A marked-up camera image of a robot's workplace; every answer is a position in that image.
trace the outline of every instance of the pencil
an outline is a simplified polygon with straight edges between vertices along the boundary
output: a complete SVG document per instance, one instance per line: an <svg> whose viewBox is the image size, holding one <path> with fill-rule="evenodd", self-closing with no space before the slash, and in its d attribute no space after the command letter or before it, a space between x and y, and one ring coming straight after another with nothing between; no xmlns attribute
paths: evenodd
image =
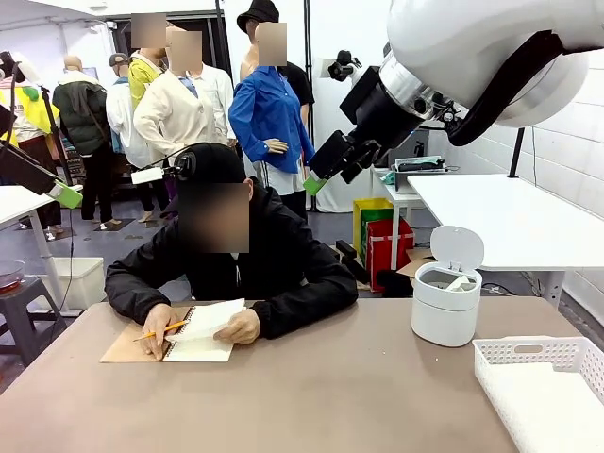
<svg viewBox="0 0 604 453"><path fill-rule="evenodd" d="M180 321L179 323L172 324L171 326L168 326L163 331L164 332L168 332L170 330L174 330L175 328L179 328L180 326L184 326L188 322L189 322L188 320ZM155 337L155 332L149 332L149 333L143 335L142 337L139 337L139 338L137 338L136 340L133 340L133 341L134 342L139 342L140 340L144 340L145 338L151 338L151 337Z"/></svg>

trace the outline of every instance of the red box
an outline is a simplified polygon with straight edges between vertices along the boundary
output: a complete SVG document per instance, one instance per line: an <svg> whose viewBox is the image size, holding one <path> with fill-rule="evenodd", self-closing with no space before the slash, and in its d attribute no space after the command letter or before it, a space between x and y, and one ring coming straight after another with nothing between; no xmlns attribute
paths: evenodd
<svg viewBox="0 0 604 453"><path fill-rule="evenodd" d="M393 221L378 220L367 224L367 271L371 276L371 291L381 293L384 289L378 286L378 272L390 269L393 249ZM413 249L415 235L404 220L398 226L398 250L396 269L401 269L411 261L405 253Z"/></svg>

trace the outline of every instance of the black puffer jacket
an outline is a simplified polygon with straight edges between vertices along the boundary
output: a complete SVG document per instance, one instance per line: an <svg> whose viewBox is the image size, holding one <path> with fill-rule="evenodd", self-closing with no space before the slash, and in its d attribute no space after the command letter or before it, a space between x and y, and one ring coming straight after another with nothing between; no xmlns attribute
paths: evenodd
<svg viewBox="0 0 604 453"><path fill-rule="evenodd" d="M272 189L259 185L250 204L249 246L249 253L237 260L230 254L203 253L174 220L109 267L105 291L120 314L143 324L155 305L170 304L157 288L185 275L197 300L260 299L252 310L260 319L260 336L269 339L357 300L355 278ZM308 283L302 285L304 278Z"/></svg>
<svg viewBox="0 0 604 453"><path fill-rule="evenodd" d="M105 89L91 82L75 81L55 88L53 104L60 110L60 129L80 156L90 156L109 143L106 99Z"/></svg>

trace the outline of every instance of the spiral binding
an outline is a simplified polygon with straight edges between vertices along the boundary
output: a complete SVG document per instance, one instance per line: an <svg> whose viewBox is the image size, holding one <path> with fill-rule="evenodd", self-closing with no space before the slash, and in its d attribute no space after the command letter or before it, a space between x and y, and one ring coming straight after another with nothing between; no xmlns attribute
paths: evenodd
<svg viewBox="0 0 604 453"><path fill-rule="evenodd" d="M187 313L187 315L185 316L185 319L183 319L183 321L191 321L191 317L193 316L193 313L195 312L196 308L197 307L191 307L191 309L189 310L189 312ZM184 326L181 326L176 331L176 333L183 333L187 329L188 326L189 326L189 323L185 324ZM166 355L164 356L164 358L170 357L170 353L174 349L174 346L176 346L176 343L170 344L170 346L168 347L168 350L166 351Z"/></svg>

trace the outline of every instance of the yellow bag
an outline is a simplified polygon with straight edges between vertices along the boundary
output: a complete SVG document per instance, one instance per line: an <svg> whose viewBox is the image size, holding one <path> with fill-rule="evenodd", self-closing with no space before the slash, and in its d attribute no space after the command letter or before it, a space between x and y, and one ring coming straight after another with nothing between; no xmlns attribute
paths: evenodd
<svg viewBox="0 0 604 453"><path fill-rule="evenodd" d="M365 198L355 200L352 211L352 246L357 253L361 252L361 212L363 210L393 209L393 204L386 198Z"/></svg>

